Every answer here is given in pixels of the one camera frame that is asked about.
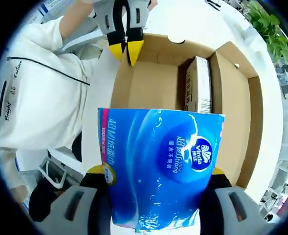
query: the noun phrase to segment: barcode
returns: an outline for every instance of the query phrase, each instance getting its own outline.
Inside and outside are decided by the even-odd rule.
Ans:
[[[211,102],[209,99],[201,99],[199,107],[200,107],[199,113],[201,114],[211,113]]]

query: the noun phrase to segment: white jacket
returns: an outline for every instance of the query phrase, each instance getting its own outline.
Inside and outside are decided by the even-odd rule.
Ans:
[[[74,54],[55,55],[63,46],[61,18],[32,23],[20,30],[7,56],[26,57],[89,82],[92,60]],[[23,185],[15,162],[16,149],[71,149],[82,129],[87,85],[26,60],[10,60],[15,67],[14,88],[5,98],[6,121],[0,129],[0,168],[9,188]]]

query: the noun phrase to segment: cardboard box flap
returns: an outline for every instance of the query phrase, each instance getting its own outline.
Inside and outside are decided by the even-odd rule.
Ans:
[[[181,44],[173,43],[167,36],[157,34],[144,34],[143,52],[158,51],[159,54],[168,54],[172,56],[183,56],[186,59],[194,58],[196,55],[209,58],[214,50],[190,41],[184,41]]]
[[[116,74],[111,97],[111,108],[128,108],[134,67],[129,66],[126,50]]]
[[[209,62],[212,112],[225,115],[216,166],[222,169],[231,184],[235,185],[244,162],[250,130],[248,79],[218,52],[213,54]]]
[[[247,152],[237,185],[246,188],[259,156],[263,132],[263,97],[259,77],[248,80],[250,90],[251,123]]]
[[[231,63],[238,64],[239,70],[245,75],[246,78],[258,76],[251,63],[232,42],[225,43],[223,46],[217,49],[217,52],[223,55]]]

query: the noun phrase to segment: blue tissue package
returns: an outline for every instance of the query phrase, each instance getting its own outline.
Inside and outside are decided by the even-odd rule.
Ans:
[[[216,164],[224,116],[98,109],[114,224],[162,230],[194,224]]]

